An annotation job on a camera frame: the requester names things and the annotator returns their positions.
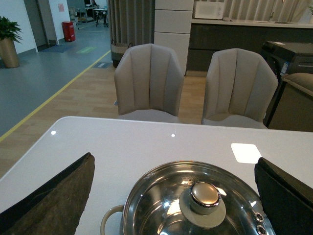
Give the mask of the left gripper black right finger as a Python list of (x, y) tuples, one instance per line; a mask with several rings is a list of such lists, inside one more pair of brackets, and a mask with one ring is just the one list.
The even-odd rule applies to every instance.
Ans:
[(313, 233), (313, 189), (261, 157), (254, 168), (255, 182), (277, 235)]

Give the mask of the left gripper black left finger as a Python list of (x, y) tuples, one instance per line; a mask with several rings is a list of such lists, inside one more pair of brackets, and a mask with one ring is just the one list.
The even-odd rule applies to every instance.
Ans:
[(90, 153), (76, 160), (0, 214), (2, 235), (73, 235), (85, 210), (95, 172)]

